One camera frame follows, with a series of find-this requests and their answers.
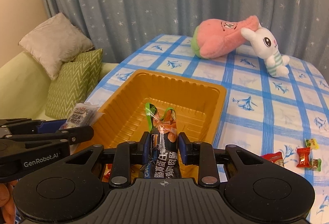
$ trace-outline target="green pillow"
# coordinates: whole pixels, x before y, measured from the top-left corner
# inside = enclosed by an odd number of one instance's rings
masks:
[[[90,78],[87,87],[86,98],[94,90],[98,83],[99,73],[102,68],[103,49],[92,50],[89,52],[80,53],[75,62],[90,62]]]
[[[62,65],[58,78],[50,83],[46,116],[67,118],[77,103],[86,100],[90,62],[69,62]]]

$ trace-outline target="pink plush toy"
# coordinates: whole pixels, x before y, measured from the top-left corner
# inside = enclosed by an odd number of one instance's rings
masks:
[[[239,22],[205,20],[195,29],[191,48],[200,58],[213,59],[223,56],[246,42],[241,35],[241,28],[256,31],[258,25],[257,16],[250,16]]]

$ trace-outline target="white bunny plush toy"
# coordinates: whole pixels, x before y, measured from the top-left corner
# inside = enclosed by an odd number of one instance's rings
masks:
[[[256,55],[264,59],[267,71],[272,77],[282,77],[289,74],[286,65],[290,58],[287,55],[281,56],[278,44],[268,29],[261,25],[255,32],[248,28],[241,28],[241,35],[250,41]]]

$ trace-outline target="sofa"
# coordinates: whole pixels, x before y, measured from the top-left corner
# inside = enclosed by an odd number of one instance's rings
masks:
[[[118,64],[102,63],[98,80]],[[0,119],[53,120],[45,115],[50,78],[34,58],[21,52],[0,68]]]

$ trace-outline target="bunny eye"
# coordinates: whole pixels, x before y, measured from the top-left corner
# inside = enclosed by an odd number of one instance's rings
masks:
[[[268,37],[264,37],[263,41],[268,48],[271,46],[271,40]]]

